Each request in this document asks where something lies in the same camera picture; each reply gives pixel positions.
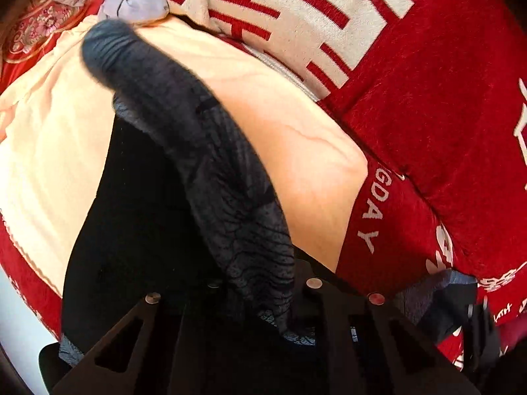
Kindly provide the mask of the black pants with patterned lining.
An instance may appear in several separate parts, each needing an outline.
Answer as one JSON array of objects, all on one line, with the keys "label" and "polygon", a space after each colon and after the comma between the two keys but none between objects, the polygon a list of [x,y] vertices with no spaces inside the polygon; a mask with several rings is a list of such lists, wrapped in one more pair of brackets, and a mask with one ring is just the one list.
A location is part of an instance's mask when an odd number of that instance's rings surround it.
[{"label": "black pants with patterned lining", "polygon": [[167,295],[209,276],[226,280],[244,313],[210,308],[206,347],[251,366],[303,365],[312,329],[280,330],[276,303],[293,284],[293,250],[340,262],[360,290],[388,289],[405,270],[402,205],[434,245],[445,228],[411,187],[362,151],[323,112],[257,88],[228,103],[146,45],[120,64],[122,84],[161,107],[141,119],[113,101],[116,117],[97,197],[66,272],[61,360],[71,366],[149,291]]}]

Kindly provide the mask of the cream white cloth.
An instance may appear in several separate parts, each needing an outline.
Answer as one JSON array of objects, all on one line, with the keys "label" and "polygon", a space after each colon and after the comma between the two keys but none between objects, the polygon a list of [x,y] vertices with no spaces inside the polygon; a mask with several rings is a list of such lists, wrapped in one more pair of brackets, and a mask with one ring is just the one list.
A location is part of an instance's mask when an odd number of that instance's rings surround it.
[{"label": "cream white cloth", "polygon": [[[55,292],[94,201],[113,130],[112,92],[86,70],[88,16],[1,96],[1,213],[29,266]],[[335,270],[368,174],[355,142],[302,88],[170,17],[139,34],[201,79],[265,165],[293,243]]]}]

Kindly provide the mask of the red embroidered pillow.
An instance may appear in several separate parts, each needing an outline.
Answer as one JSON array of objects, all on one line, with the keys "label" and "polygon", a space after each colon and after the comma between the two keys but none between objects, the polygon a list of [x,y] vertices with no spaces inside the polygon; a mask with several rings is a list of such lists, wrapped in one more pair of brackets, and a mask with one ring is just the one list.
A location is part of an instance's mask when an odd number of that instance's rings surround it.
[{"label": "red embroidered pillow", "polygon": [[1,62],[17,65],[47,53],[54,39],[78,25],[99,4],[100,0],[87,0],[82,6],[30,0],[8,32],[1,48]]}]

